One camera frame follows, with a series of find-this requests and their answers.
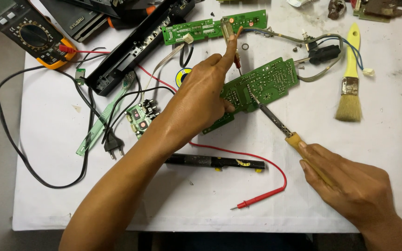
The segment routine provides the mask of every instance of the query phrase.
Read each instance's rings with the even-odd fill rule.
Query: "green circuit board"
[[[251,92],[257,99],[268,104],[288,94],[288,89],[298,83],[294,60],[283,61],[278,58],[243,76],[226,83],[220,97],[229,100],[235,106],[235,112],[225,113],[223,117],[203,130],[207,134],[234,120],[234,114],[244,111],[253,112],[258,109],[257,103],[251,97]]]
[[[266,19],[266,10],[246,12],[227,17],[231,22],[234,32],[237,32],[240,26],[265,29],[268,25]],[[211,18],[169,27],[162,27],[165,45],[172,45],[182,42],[182,37],[187,33],[192,35],[193,40],[201,40],[207,37],[221,37],[223,32],[221,31],[220,24],[220,20],[214,21]]]

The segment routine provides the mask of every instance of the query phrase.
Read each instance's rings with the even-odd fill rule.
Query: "white connector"
[[[364,68],[364,70],[362,70],[362,74],[364,74],[364,76],[373,77],[375,76],[375,70],[371,68]]]
[[[192,35],[190,35],[190,33],[187,33],[186,35],[184,35],[184,37],[182,37],[182,39],[188,44],[191,44],[193,42],[193,37],[192,37]]]

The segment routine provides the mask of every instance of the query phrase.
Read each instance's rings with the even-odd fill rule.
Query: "multimeter rotary dial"
[[[26,45],[34,50],[42,50],[48,47],[49,32],[36,23],[26,23],[19,26],[19,37]]]

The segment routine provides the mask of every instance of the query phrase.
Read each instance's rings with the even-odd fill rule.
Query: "orange screwdriver handle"
[[[325,174],[319,168],[317,168],[315,165],[311,164],[307,159],[305,159],[305,156],[300,151],[299,147],[299,142],[302,141],[302,139],[297,133],[294,132],[291,137],[285,138],[285,141],[288,142],[288,144],[292,146],[294,149],[296,149],[296,151],[300,154],[303,160],[306,163],[308,163],[316,171],[317,174],[319,174],[319,176],[322,178],[323,181],[325,181],[325,183],[327,183],[330,186],[333,186],[333,182],[327,176],[325,176]]]

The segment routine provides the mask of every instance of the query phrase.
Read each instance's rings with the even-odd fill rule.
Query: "wooden handle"
[[[350,31],[347,35],[347,41],[359,50],[361,35],[359,33],[359,27],[356,23],[351,26]],[[349,46],[347,46],[347,70],[345,71],[343,76],[354,78],[358,77],[356,57],[353,53],[352,48]]]
[[[325,176],[325,174],[319,168],[317,168],[315,165],[311,164],[307,159],[305,159],[305,156],[300,151],[299,147],[299,142],[302,141],[302,139],[297,133],[294,132],[291,137],[285,138],[285,141],[288,142],[288,144],[292,146],[294,149],[296,149],[296,151],[300,154],[303,160],[306,163],[308,163],[316,171],[317,174],[319,174],[319,176],[322,178],[323,181],[325,181],[325,183],[327,183],[330,186],[333,185],[333,182],[327,176]]]

